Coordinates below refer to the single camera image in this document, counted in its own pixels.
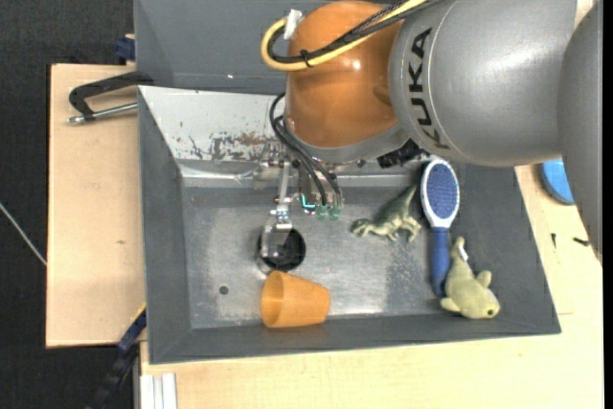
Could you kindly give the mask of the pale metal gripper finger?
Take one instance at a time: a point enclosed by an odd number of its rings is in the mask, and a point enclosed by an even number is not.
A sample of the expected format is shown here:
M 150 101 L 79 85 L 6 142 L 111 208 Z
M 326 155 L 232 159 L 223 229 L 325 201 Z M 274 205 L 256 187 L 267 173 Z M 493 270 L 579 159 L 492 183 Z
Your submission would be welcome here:
M 289 206 L 279 204 L 269 213 L 269 223 L 272 230 L 289 232 L 293 225 L 290 219 Z
M 277 226 L 264 226 L 261 231 L 259 255 L 263 261 L 285 264 L 288 230 Z

